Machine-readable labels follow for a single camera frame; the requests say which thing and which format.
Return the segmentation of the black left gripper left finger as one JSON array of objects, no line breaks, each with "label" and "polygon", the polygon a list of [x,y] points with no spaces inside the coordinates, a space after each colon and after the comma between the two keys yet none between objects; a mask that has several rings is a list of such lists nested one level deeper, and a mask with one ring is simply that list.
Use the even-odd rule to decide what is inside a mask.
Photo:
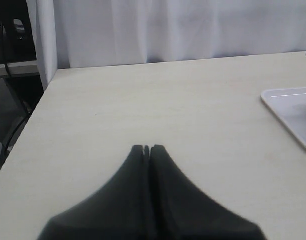
[{"label": "black left gripper left finger", "polygon": [[96,193],[51,218],[41,240],[151,240],[153,207],[147,146],[134,145],[116,174]]}]

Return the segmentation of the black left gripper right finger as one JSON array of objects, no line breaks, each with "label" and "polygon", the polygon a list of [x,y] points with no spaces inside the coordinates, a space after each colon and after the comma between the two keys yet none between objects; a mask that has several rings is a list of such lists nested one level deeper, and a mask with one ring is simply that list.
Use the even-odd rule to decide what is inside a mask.
[{"label": "black left gripper right finger", "polygon": [[163,240],[264,240],[253,222],[221,206],[196,187],[162,145],[149,159],[151,200]]}]

